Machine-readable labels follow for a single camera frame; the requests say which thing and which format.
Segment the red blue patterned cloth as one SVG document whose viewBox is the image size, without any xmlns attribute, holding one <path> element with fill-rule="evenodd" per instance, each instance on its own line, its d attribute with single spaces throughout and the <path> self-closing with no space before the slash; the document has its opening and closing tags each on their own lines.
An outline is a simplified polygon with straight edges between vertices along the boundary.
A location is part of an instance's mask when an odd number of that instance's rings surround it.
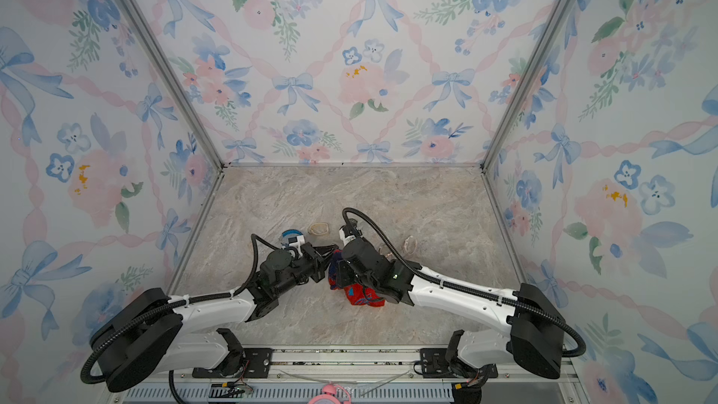
<svg viewBox="0 0 718 404">
<path fill-rule="evenodd" d="M 385 305 L 385 300 L 381 299 L 373 289 L 362 288 L 360 285 L 353 285 L 345 288 L 336 287 L 335 274 L 337 263 L 340 260 L 344 260 L 341 250 L 334 254 L 332 262 L 328 267 L 327 278 L 330 288 L 332 290 L 342 290 L 352 306 L 370 306 L 374 308 L 383 307 Z"/>
</svg>

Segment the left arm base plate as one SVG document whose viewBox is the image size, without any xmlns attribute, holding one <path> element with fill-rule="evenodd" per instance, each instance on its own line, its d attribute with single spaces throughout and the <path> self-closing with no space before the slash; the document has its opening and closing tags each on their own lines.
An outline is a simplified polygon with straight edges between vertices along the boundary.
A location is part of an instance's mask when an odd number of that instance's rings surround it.
<svg viewBox="0 0 718 404">
<path fill-rule="evenodd" d="M 267 379 L 274 350 L 271 348 L 240 348 L 231 350 L 215 368 L 194 368 L 194 379 Z"/>
</svg>

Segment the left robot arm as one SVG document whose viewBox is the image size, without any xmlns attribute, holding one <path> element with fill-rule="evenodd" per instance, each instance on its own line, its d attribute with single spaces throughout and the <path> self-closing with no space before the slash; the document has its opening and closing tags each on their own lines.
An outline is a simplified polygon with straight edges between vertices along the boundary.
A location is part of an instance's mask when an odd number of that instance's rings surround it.
<svg viewBox="0 0 718 404">
<path fill-rule="evenodd" d="M 170 297 L 150 289 L 91 336 L 91 355 L 80 370 L 86 385 L 106 385 L 119 393 L 155 373 L 203 370 L 232 377 L 250 360 L 233 323 L 259 320 L 275 310 L 280 297 L 308 282 L 321 282 L 338 246 L 274 250 L 255 262 L 248 281 L 230 291 Z"/>
</svg>

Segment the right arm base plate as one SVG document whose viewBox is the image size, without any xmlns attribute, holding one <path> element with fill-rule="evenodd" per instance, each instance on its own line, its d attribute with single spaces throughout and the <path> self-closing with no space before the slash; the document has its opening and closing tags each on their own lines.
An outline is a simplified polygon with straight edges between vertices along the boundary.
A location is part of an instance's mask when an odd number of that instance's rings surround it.
<svg viewBox="0 0 718 404">
<path fill-rule="evenodd" d="M 419 360 L 414 364 L 414 371 L 426 379 L 463 378 L 468 382 L 474 379 L 497 379 L 498 371 L 495 364 L 474 368 L 460 361 L 457 356 L 449 360 L 447 352 L 447 348 L 420 349 Z"/>
</svg>

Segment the gold bracelet watch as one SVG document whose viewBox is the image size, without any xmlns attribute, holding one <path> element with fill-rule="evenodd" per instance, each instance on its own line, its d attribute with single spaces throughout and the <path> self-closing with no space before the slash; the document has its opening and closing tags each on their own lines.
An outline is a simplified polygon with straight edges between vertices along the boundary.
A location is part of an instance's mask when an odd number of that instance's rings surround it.
<svg viewBox="0 0 718 404">
<path fill-rule="evenodd" d="M 379 246 L 378 253 L 387 259 L 392 259 L 394 256 L 392 251 L 384 243 Z"/>
</svg>

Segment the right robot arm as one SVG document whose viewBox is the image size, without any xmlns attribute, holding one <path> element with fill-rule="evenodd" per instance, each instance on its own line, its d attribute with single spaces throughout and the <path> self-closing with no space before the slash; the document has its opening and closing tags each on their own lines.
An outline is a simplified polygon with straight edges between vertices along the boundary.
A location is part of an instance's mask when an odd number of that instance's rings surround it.
<svg viewBox="0 0 718 404">
<path fill-rule="evenodd" d="M 556 380 L 563 359 L 586 353 L 584 338 L 532 284 L 512 290 L 458 281 L 417 263 L 389 260 L 363 237 L 345 237 L 341 255 L 340 284 L 358 285 L 387 303 L 443 310 L 484 325 L 483 331 L 452 334 L 445 363 L 456 377 L 482 377 L 513 362 Z"/>
</svg>

